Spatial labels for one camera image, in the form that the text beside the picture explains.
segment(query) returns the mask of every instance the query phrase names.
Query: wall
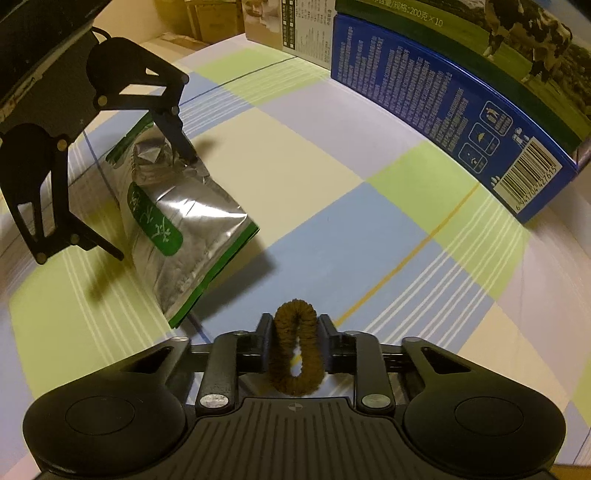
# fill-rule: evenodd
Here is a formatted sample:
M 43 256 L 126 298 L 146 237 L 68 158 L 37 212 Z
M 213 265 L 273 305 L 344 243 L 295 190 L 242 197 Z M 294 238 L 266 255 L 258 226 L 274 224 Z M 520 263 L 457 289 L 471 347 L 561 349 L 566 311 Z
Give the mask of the wall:
M 136 43 L 170 30 L 159 16 L 154 0 L 113 0 L 96 18 L 95 26 Z

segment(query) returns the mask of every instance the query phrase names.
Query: plaid tablecloth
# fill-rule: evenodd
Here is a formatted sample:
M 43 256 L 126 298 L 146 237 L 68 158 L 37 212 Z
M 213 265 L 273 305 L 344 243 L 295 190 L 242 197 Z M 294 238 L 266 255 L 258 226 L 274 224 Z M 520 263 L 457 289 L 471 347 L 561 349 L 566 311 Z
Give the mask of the plaid tablecloth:
M 0 205 L 4 480 L 35 475 L 21 422 L 44 392 L 171 335 L 252 329 L 293 298 L 340 329 L 422 336 L 541 391 L 567 420 L 558 461 L 591 464 L 591 259 L 550 209 L 521 226 L 420 134 L 288 54 L 236 37 L 178 66 L 186 133 L 261 231 L 173 333 L 129 255 L 72 247 L 38 267 Z M 102 113 L 70 151 L 73 210 L 120 248 L 101 158 L 141 115 Z M 241 387 L 268 392 L 256 375 Z M 319 394 L 350 389 L 327 377 Z

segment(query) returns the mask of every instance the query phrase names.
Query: cardboard box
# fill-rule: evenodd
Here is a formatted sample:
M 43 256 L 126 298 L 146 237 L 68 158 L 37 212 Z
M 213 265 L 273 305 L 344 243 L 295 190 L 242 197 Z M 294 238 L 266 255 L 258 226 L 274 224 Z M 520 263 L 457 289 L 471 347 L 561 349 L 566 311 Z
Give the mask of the cardboard box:
M 186 4 L 196 40 L 211 44 L 244 33 L 239 0 L 188 0 Z
M 424 44 L 339 13 L 333 45 L 332 78 L 431 139 L 521 222 L 532 218 L 589 161 L 591 155 L 579 148 L 581 139 L 573 132 L 561 130 L 568 135 L 559 136 L 559 145 L 515 102 Z M 579 148 L 581 155 L 573 159 L 568 147 Z
M 242 0 L 246 37 L 330 68 L 335 0 Z
M 337 0 L 336 8 L 445 56 L 572 154 L 591 133 L 591 22 L 569 0 L 537 1 Z

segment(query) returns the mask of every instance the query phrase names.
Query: white stripe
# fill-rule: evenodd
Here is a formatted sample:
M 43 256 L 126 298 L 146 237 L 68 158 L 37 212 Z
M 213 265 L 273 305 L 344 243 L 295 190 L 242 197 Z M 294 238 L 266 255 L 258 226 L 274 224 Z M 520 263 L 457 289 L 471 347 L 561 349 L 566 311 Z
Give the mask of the white stripe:
M 100 194 L 97 193 L 95 187 L 93 186 L 93 182 L 89 182 L 88 187 L 90 190 L 90 195 L 87 196 L 87 198 L 96 199 L 100 196 Z M 78 192 L 76 192 L 75 195 L 76 195 L 76 200 L 78 200 L 78 202 L 79 202 L 79 207 L 82 207 L 82 200 L 83 199 L 81 198 L 81 196 L 79 195 Z M 82 212 L 82 215 L 85 219 L 88 218 L 88 216 L 89 216 L 87 214 L 87 212 L 84 212 L 84 211 Z M 101 212 L 99 212 L 99 216 L 100 216 L 100 222 L 101 222 L 103 228 L 105 230 L 108 230 L 108 226 L 105 222 L 105 215 L 102 214 Z M 129 302 L 129 299 L 126 296 L 126 294 L 121 286 L 121 283 L 119 281 L 116 281 L 115 277 L 112 275 L 111 271 L 109 270 L 108 266 L 106 265 L 104 255 L 105 254 L 103 252 L 97 252 L 97 258 L 99 260 L 99 263 L 100 263 L 103 271 L 105 272 L 107 278 L 109 279 L 109 286 L 111 288 L 111 291 L 113 292 L 113 294 L 117 298 L 117 301 L 119 302 L 119 305 L 125 315 L 125 318 L 117 319 L 111 310 L 111 305 L 107 301 L 103 302 L 103 304 L 110 311 L 111 316 L 113 317 L 119 332 L 124 337 L 124 341 L 125 341 L 126 345 L 129 347 L 129 349 L 132 351 L 132 353 L 134 352 L 134 349 L 131 347 L 131 344 L 128 342 L 127 337 L 123 335 L 123 332 L 121 331 L 121 327 L 119 326 L 119 322 L 127 322 L 131 325 L 135 334 L 137 335 L 137 339 L 140 341 L 141 345 L 145 349 L 148 347 L 148 345 L 152 345 L 154 342 L 152 341 L 152 339 L 148 335 L 148 332 L 146 331 L 145 326 L 142 324 L 141 319 L 139 318 L 137 312 L 133 308 L 131 302 Z M 145 340 L 141 339 L 141 336 L 140 336 L 139 330 L 136 326 L 136 323 L 139 324 L 140 328 L 143 330 Z
M 515 251 L 515 248 L 517 247 L 517 244 L 519 243 L 520 233 L 521 233 L 521 231 L 519 229 L 517 229 L 515 231 L 510 246 L 505 250 L 505 253 L 503 254 L 503 256 L 501 257 L 501 259 L 497 263 L 495 269 L 489 275 L 486 283 L 483 285 L 483 287 L 480 288 L 480 290 L 481 290 L 480 299 L 478 300 L 478 302 L 476 303 L 476 305 L 474 305 L 472 307 L 472 309 L 466 315 L 465 319 L 462 321 L 462 323 L 460 324 L 460 326 L 454 331 L 454 333 L 450 337 L 450 339 L 444 344 L 444 347 L 443 348 L 446 348 L 446 347 L 449 346 L 449 344 L 451 343 L 451 341 L 456 337 L 456 335 L 459 333 L 459 331 L 462 329 L 462 327 L 466 324 L 466 322 L 468 321 L 468 319 L 470 318 L 470 316 L 472 315 L 472 313 L 481 304 L 482 300 L 486 296 L 486 289 L 489 288 L 494 282 L 496 282 L 497 278 L 499 278 L 499 276 L 501 275 L 501 272 L 506 267 L 507 263 L 509 263 L 509 260 L 511 259 L 511 256 L 513 255 L 513 252 Z M 467 309 L 470 308 L 470 305 L 472 305 L 472 303 L 475 300 L 476 300 L 476 296 L 474 296 L 472 298 L 472 300 L 470 301 L 470 303 L 464 308 L 464 310 L 462 310 L 460 316 L 456 319 L 456 321 L 454 322 L 454 324 L 452 325 L 452 327 L 441 338 L 441 340 L 439 342 L 440 344 L 443 343 L 443 341 L 445 340 L 446 336 L 449 335 L 453 331 L 454 327 L 457 325 L 457 323 L 460 321 L 460 319 L 466 314 Z
M 577 457 L 580 457 L 577 462 L 579 465 L 591 465 L 591 435 L 587 438 L 587 441 L 584 443 L 583 448 Z
M 213 109 L 220 109 L 225 105 L 231 105 L 235 102 L 243 102 L 246 103 L 246 100 L 237 97 L 236 95 L 228 92 L 227 90 L 223 91 L 223 95 L 215 94 L 215 95 L 207 95 L 202 98 L 196 99 L 193 101 L 194 104 L 189 105 L 188 107 L 181 110 L 179 117 L 183 121 L 183 123 L 191 123 L 194 122 L 195 119 L 200 119 L 203 116 L 206 116 L 210 113 Z
M 266 74 L 264 81 L 261 81 L 259 79 L 246 80 L 247 77 L 242 77 L 242 78 L 236 80 L 237 82 L 242 82 L 242 84 L 243 84 L 242 85 L 243 90 L 240 92 L 239 95 L 234 94 L 233 92 L 231 92 L 231 90 L 226 90 L 226 92 L 230 92 L 230 94 L 232 95 L 233 98 L 240 99 L 248 105 L 247 102 L 253 103 L 253 102 L 257 102 L 263 98 L 267 98 L 271 95 L 276 95 L 276 94 L 281 93 L 282 91 L 284 91 L 292 86 L 298 85 L 299 83 L 301 83 L 302 80 L 314 79 L 316 77 L 322 78 L 321 76 L 310 76 L 309 74 L 301 73 L 299 71 L 298 71 L 298 74 L 296 74 L 295 76 L 290 75 L 291 71 L 293 71 L 293 70 L 297 70 L 297 69 L 290 69 L 289 72 L 275 72 L 275 74 L 272 74 L 272 75 Z M 205 106 L 203 106 L 204 103 L 205 102 L 198 102 L 198 105 L 200 105 L 200 108 L 196 109 L 196 111 L 204 109 L 204 107 L 207 106 L 207 104 L 205 104 Z M 194 121 L 194 115 L 189 115 L 188 114 L 189 112 L 190 112 L 190 109 L 188 109 L 186 111 L 186 113 L 181 116 L 183 121 L 185 121 L 185 120 L 188 120 L 190 122 Z
M 219 98 L 235 100 L 239 97 L 236 97 L 236 95 L 230 92 L 230 90 L 225 90 L 224 88 L 220 87 L 216 90 L 203 93 L 197 98 L 194 98 L 182 105 L 180 116 L 183 117 L 189 113 L 196 113 L 201 110 L 206 110 L 208 107 L 217 104 L 217 100 Z
M 205 102 L 198 103 L 197 105 L 200 108 L 188 109 L 180 116 L 183 120 L 184 126 L 193 125 L 199 123 L 203 118 L 214 112 L 227 111 L 229 107 L 234 104 L 248 105 L 248 102 L 228 92 L 228 94 L 221 98 L 220 101 L 213 102 L 211 105 L 207 105 Z
M 115 225 L 113 224 L 113 220 L 111 218 L 107 218 L 107 221 L 109 224 L 108 229 L 112 232 L 113 236 L 115 236 L 116 230 L 115 230 Z M 155 314 L 155 312 L 160 312 L 160 308 L 159 308 L 158 304 L 156 303 L 154 298 L 148 294 L 147 288 L 143 284 L 139 283 L 139 282 L 141 282 L 141 279 L 138 278 L 137 273 L 135 275 L 134 274 L 129 275 L 129 279 L 130 279 L 132 285 L 134 286 L 135 291 L 138 293 L 139 299 L 142 301 L 145 309 L 149 312 L 150 317 L 152 318 L 152 320 L 154 321 L 154 323 L 158 327 L 158 330 L 160 331 L 160 333 L 165 337 L 171 336 L 172 332 L 171 332 L 170 328 L 168 328 L 168 330 L 167 330 L 167 329 L 165 329 L 165 327 L 163 325 L 163 321 L 166 321 L 166 320 L 163 317 L 159 317 Z
M 64 263 L 66 265 L 68 277 L 70 279 L 70 284 L 72 285 L 72 290 L 74 291 L 74 295 L 76 296 L 76 300 L 78 301 L 78 306 L 80 307 L 80 311 L 82 312 L 82 316 L 84 317 L 86 326 L 88 327 L 88 330 L 92 335 L 92 339 L 94 340 L 95 345 L 105 362 L 105 365 L 109 365 L 115 361 L 115 357 L 113 356 L 113 354 L 111 353 L 111 349 L 109 349 L 109 346 L 105 342 L 105 338 L 103 337 L 100 329 L 98 328 L 92 315 L 92 312 L 87 312 L 87 305 L 85 302 L 83 302 L 82 295 L 79 292 L 80 280 L 76 273 L 76 269 L 73 266 L 72 259 L 70 258 L 70 253 L 71 252 L 69 251 L 64 252 L 63 258 Z
M 215 124 L 218 120 L 220 120 L 228 115 L 232 115 L 234 112 L 240 110 L 244 106 L 247 106 L 250 108 L 250 105 L 247 102 L 241 102 L 232 109 L 221 111 L 221 113 L 218 115 L 212 115 L 212 116 L 204 115 L 204 117 L 203 117 L 204 121 L 187 124 L 184 127 L 185 133 L 188 136 L 195 135 L 195 133 L 199 132 L 201 129 L 203 129 L 203 127 L 206 127 L 207 125 Z
M 90 253 L 83 251 L 80 248 L 75 248 L 75 249 L 73 249 L 73 251 L 75 252 L 75 255 L 77 256 L 78 264 L 80 265 L 81 270 L 83 271 L 83 273 L 86 276 L 87 284 L 88 285 L 92 284 L 93 280 L 96 279 L 96 276 L 94 275 L 94 273 L 95 273 L 94 269 L 92 268 L 92 265 L 90 264 L 90 261 L 88 260 L 88 255 L 90 255 Z M 107 327 L 109 328 L 109 331 L 111 332 L 111 335 L 113 336 L 113 338 L 115 340 L 115 343 L 120 348 L 120 350 L 122 352 L 122 356 L 126 357 L 126 356 L 130 356 L 133 353 L 135 353 L 133 351 L 133 349 L 131 348 L 131 345 L 129 344 L 127 337 L 125 335 L 123 335 L 123 331 L 121 330 L 121 327 L 119 325 L 119 322 L 124 321 L 124 320 L 117 319 L 115 317 L 115 315 L 113 314 L 113 311 L 111 310 L 109 303 L 106 301 L 101 302 L 101 304 L 99 306 L 99 311 L 100 311 L 102 317 L 104 318 L 105 323 L 106 323 Z
M 389 343 L 402 327 L 404 327 L 405 325 L 410 323 L 407 326 L 406 330 L 401 334 L 402 336 L 404 336 L 431 309 L 433 304 L 441 297 L 441 295 L 443 295 L 445 292 L 447 292 L 447 289 L 450 287 L 452 282 L 457 278 L 457 276 L 460 273 L 463 272 L 463 268 L 461 265 L 464 262 L 470 261 L 472 259 L 474 254 L 476 252 L 478 252 L 478 249 L 484 243 L 484 241 L 486 239 L 485 234 L 488 233 L 490 230 L 492 230 L 492 228 L 499 221 L 499 218 L 501 217 L 502 209 L 503 209 L 502 206 L 498 206 L 497 213 L 496 213 L 496 219 L 495 219 L 494 223 L 487 225 L 488 230 L 483 229 L 480 232 L 480 234 L 478 235 L 476 240 L 474 242 L 472 242 L 472 244 L 466 249 L 466 251 L 462 254 L 460 259 L 457 262 L 455 262 L 454 266 L 451 269 L 449 269 L 447 273 L 445 273 L 443 278 L 437 283 L 437 285 L 435 285 L 435 287 L 433 287 L 429 291 L 428 295 L 421 301 L 421 303 L 419 303 L 419 305 L 417 305 L 414 308 L 414 310 L 400 323 L 400 325 L 398 325 L 398 327 L 384 340 L 385 343 Z M 453 274 L 451 280 L 448 280 L 449 276 L 452 273 L 454 273 L 454 274 Z M 417 312 L 419 312 L 419 314 L 416 315 L 416 317 L 412 320 L 413 316 Z
M 496 213 L 494 213 L 493 215 L 496 216 L 497 220 L 498 220 L 498 216 L 500 215 L 500 213 L 502 212 L 502 206 L 500 205 L 496 205 Z M 447 278 L 455 273 L 455 277 L 457 277 L 457 275 L 462 271 L 462 267 L 461 267 L 461 262 L 464 260 L 465 256 L 467 254 L 469 254 L 471 252 L 472 249 L 476 248 L 480 248 L 480 246 L 482 245 L 482 241 L 477 244 L 476 242 L 478 241 L 478 239 L 480 238 L 480 236 L 482 236 L 482 232 L 480 233 L 480 235 L 476 238 L 476 240 L 474 242 L 472 242 L 472 244 L 468 247 L 468 249 L 463 253 L 462 257 L 460 257 L 460 260 L 458 260 L 457 262 L 453 259 L 452 255 L 456 252 L 456 250 L 458 250 L 460 248 L 460 246 L 462 245 L 462 243 L 464 243 L 465 239 L 468 238 L 468 236 L 470 235 L 470 233 L 472 233 L 472 231 L 476 228 L 476 226 L 478 225 L 478 222 L 474 222 L 473 225 L 468 229 L 467 232 L 465 232 L 465 234 L 462 236 L 462 240 L 461 242 L 457 243 L 453 250 L 450 251 L 449 253 L 446 254 L 445 259 L 442 260 L 439 265 L 437 266 L 437 268 L 435 270 L 433 270 L 428 277 L 421 283 L 420 287 L 418 289 L 415 290 L 415 292 L 413 292 L 412 296 L 409 296 L 409 298 L 407 298 L 400 306 L 398 306 L 398 308 L 392 312 L 383 322 L 382 325 L 380 325 L 380 328 L 385 326 L 410 300 L 412 300 L 415 296 L 415 294 L 417 292 L 419 292 L 423 286 L 425 286 L 427 284 L 427 282 L 429 280 L 431 280 L 436 273 L 439 272 L 439 270 L 441 269 L 441 267 L 447 262 L 447 260 L 451 259 L 452 262 L 454 262 L 452 268 L 450 268 L 448 270 L 447 273 L 445 273 L 445 275 L 443 276 L 443 278 L 437 283 L 437 285 L 435 286 L 435 288 L 433 288 L 432 290 L 430 290 L 430 292 L 428 293 L 428 295 L 422 300 L 422 302 L 415 307 L 415 309 L 398 325 L 398 327 L 391 333 L 390 337 L 388 338 L 392 338 L 394 335 L 396 335 L 396 332 L 399 331 L 401 328 L 403 328 L 408 322 L 411 321 L 411 318 L 425 305 L 425 303 L 435 294 L 437 293 L 437 289 L 439 289 L 441 287 L 441 285 L 447 280 Z M 428 308 L 431 307 L 431 305 L 433 305 L 433 303 L 441 296 L 442 292 L 445 291 L 445 288 L 447 288 L 447 284 L 444 287 L 444 289 L 442 289 L 439 292 L 439 295 L 433 300 L 431 301 L 431 303 L 429 304 Z M 412 325 L 414 325 L 416 323 L 416 321 L 422 317 L 425 312 L 428 310 L 427 309 L 423 309 L 423 311 L 420 313 L 419 317 L 416 318 L 414 321 L 412 321 Z
M 329 393 L 329 397 L 334 397 L 337 392 L 341 392 L 343 390 L 347 390 L 348 388 L 353 385 L 353 378 L 347 377 L 341 383 L 339 383 L 336 387 L 334 387 L 331 392 Z
M 460 245 L 465 238 L 467 237 L 467 235 L 473 230 L 474 227 L 470 228 L 469 232 L 465 233 L 465 230 L 468 229 L 470 227 L 470 225 L 474 222 L 475 219 L 480 218 L 480 213 L 481 210 L 486 206 L 486 210 L 488 210 L 488 206 L 492 204 L 492 196 L 488 197 L 484 202 L 482 202 L 482 204 L 478 207 L 478 209 L 474 212 L 474 214 L 472 215 L 472 217 L 470 218 L 470 221 L 468 221 L 468 223 L 462 228 L 462 230 L 460 230 L 460 232 L 456 235 L 456 237 L 454 238 L 454 240 L 452 241 L 452 243 L 450 244 L 450 253 L 448 254 L 447 251 L 445 249 L 441 250 L 441 253 L 439 253 L 439 255 L 421 272 L 421 274 L 390 304 L 386 307 L 386 309 L 380 313 L 373 321 L 370 322 L 369 325 L 367 325 L 367 327 L 365 328 L 366 332 L 369 333 L 373 333 L 376 334 L 377 332 L 380 331 L 380 329 L 384 326 L 383 324 L 377 328 L 376 330 L 372 331 L 372 328 L 374 327 L 374 325 L 376 323 L 378 323 L 382 318 L 384 318 L 384 316 L 386 314 L 388 314 L 388 312 L 400 301 L 403 300 L 405 295 L 412 289 L 414 288 L 414 286 L 421 281 L 421 279 L 431 270 L 431 268 L 435 265 L 435 263 L 437 263 L 441 258 L 445 257 L 445 260 L 443 260 L 443 262 L 441 262 L 437 268 L 434 270 L 434 272 L 436 272 L 442 265 L 443 263 L 445 263 L 447 261 L 448 258 L 450 258 L 451 255 L 453 255 L 453 253 L 455 253 L 455 250 L 457 249 L 457 246 Z M 399 307 L 397 308 L 397 311 L 394 312 L 394 314 L 398 313 L 398 311 L 400 311 L 400 308 L 404 307 L 411 298 L 414 297 L 414 295 L 421 290 L 425 284 L 430 280 L 430 278 L 433 276 L 433 274 L 429 275 L 428 278 L 423 281 L 409 296 L 409 298 Z
M 474 272 L 472 274 L 469 274 L 464 281 L 462 282 L 462 284 L 458 287 L 458 289 L 454 292 L 454 294 L 451 296 L 451 298 L 448 299 L 448 301 L 446 302 L 446 304 L 439 310 L 439 312 L 437 313 L 437 315 L 435 315 L 435 317 L 433 318 L 433 320 L 423 329 L 423 331 L 421 331 L 421 333 L 418 334 L 419 337 L 423 337 L 423 335 L 426 333 L 426 331 L 428 331 L 429 327 L 431 327 L 431 325 L 439 318 L 439 316 L 446 311 L 447 307 L 449 307 L 449 304 L 456 298 L 456 296 L 462 292 L 462 295 L 460 295 L 460 297 L 453 303 L 453 305 L 447 309 L 447 313 L 443 316 L 443 318 L 441 319 L 440 322 L 438 322 L 438 324 L 436 325 L 436 327 L 434 329 L 431 330 L 431 332 L 424 338 L 425 340 L 428 340 L 429 338 L 431 338 L 433 336 L 433 334 L 435 333 L 435 331 L 441 326 L 443 325 L 443 323 L 445 322 L 445 320 L 447 319 L 447 317 L 449 317 L 450 313 L 454 311 L 454 309 L 456 308 L 457 304 L 460 303 L 460 301 L 462 301 L 462 299 L 466 296 L 466 294 L 470 291 L 470 289 L 472 288 L 472 286 L 474 285 L 474 283 L 476 282 L 474 279 L 478 278 L 478 276 L 482 273 L 482 271 L 484 270 L 484 267 L 488 264 L 488 261 L 482 265 L 482 263 L 484 262 L 486 255 L 488 254 L 488 252 L 491 250 L 492 247 L 495 246 L 495 244 L 497 243 L 501 243 L 501 241 L 503 241 L 505 239 L 505 237 L 507 236 L 507 233 L 509 232 L 509 226 L 511 226 L 511 219 L 509 219 L 508 222 L 505 222 L 505 226 L 503 226 L 501 228 L 501 230 L 498 232 L 497 237 L 495 239 L 495 242 L 486 250 L 486 253 L 484 253 L 482 255 L 482 257 L 480 258 L 479 262 L 476 264 L 476 267 L 474 268 Z M 472 282 L 470 283 L 470 285 L 468 287 L 466 287 L 466 284 L 468 283 L 468 281 L 472 280 Z

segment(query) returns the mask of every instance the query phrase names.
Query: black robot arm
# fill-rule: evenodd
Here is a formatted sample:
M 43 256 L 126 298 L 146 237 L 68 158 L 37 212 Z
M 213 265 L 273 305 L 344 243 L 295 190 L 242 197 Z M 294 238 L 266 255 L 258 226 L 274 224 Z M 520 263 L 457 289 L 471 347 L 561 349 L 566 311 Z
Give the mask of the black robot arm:
M 68 200 L 68 149 L 101 110 L 150 112 L 183 158 L 198 159 L 178 117 L 188 75 L 125 38 L 99 30 L 106 37 L 100 43 L 92 21 L 110 1 L 24 0 L 0 7 L 0 44 L 11 45 L 0 51 L 0 188 L 39 264 L 69 245 L 99 246 L 123 259 L 118 248 L 70 211 Z M 129 85 L 163 91 L 122 93 Z M 44 225 L 41 204 L 49 174 L 52 228 Z M 31 227 L 20 211 L 29 204 Z
M 354 376 L 353 402 L 240 398 L 239 376 L 267 370 L 273 328 L 265 314 L 256 331 L 211 345 L 171 338 L 42 396 L 23 424 L 41 478 L 553 478 L 560 410 L 419 338 L 380 345 L 321 315 L 324 369 Z M 388 373 L 398 374 L 404 402 Z

